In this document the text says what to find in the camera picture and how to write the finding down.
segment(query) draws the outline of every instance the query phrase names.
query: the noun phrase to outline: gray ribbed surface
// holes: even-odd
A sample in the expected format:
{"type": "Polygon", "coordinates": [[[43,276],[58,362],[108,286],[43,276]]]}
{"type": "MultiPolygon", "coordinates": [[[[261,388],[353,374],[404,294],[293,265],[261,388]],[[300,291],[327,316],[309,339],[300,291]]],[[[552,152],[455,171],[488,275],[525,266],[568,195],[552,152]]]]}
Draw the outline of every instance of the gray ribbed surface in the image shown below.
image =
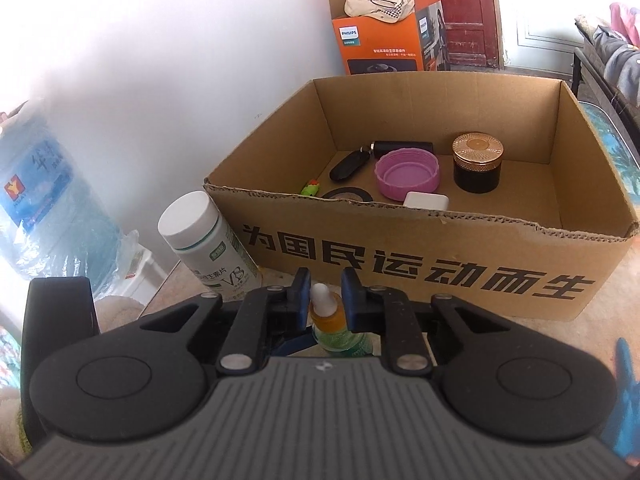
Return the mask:
{"type": "Polygon", "coordinates": [[[271,358],[258,374],[222,381],[162,436],[128,446],[56,436],[19,469],[28,480],[615,480],[630,471],[593,438],[541,448],[490,439],[443,409],[429,383],[377,358],[271,358]]]}

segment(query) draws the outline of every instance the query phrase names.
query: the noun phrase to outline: red and yellow logo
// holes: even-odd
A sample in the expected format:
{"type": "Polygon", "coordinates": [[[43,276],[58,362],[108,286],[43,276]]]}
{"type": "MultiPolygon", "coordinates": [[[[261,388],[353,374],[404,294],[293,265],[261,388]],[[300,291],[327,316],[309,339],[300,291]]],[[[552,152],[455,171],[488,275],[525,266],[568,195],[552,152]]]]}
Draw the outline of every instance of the red and yellow logo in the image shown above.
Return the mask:
{"type": "Polygon", "coordinates": [[[4,190],[14,202],[18,200],[20,194],[24,191],[24,184],[17,175],[11,177],[11,180],[4,184],[4,190]]]}

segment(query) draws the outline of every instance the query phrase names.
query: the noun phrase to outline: green bottle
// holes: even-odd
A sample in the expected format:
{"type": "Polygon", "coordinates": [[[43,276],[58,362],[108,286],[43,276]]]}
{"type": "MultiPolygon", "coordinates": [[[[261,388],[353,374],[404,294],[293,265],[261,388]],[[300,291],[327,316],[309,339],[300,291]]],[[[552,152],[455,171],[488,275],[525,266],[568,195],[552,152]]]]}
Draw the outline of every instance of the green bottle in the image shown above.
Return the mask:
{"type": "Polygon", "coordinates": [[[354,334],[347,329],[342,298],[324,283],[311,287],[312,331],[318,344],[332,357],[372,355],[373,345],[366,333],[354,334]]]}

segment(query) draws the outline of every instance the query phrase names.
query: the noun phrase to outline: white door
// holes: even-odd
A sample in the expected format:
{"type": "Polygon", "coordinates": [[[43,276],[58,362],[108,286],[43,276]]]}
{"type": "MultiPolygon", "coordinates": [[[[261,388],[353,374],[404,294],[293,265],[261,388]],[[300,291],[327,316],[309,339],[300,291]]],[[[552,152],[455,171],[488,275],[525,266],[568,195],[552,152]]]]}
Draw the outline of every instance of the white door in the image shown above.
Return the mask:
{"type": "Polygon", "coordinates": [[[609,21],[613,1],[640,6],[640,0],[499,0],[505,65],[571,73],[572,53],[582,45],[574,18],[609,21]]]}

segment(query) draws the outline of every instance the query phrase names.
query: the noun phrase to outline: black ring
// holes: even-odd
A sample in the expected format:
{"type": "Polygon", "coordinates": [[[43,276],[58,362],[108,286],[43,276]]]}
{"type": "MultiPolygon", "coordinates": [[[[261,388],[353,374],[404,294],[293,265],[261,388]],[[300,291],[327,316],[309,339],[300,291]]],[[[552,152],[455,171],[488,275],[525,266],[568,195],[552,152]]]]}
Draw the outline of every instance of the black ring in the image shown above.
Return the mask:
{"type": "Polygon", "coordinates": [[[342,193],[353,193],[354,195],[359,196],[363,202],[373,202],[373,197],[360,187],[339,187],[338,189],[327,191],[320,198],[333,198],[334,196],[342,193]]]}

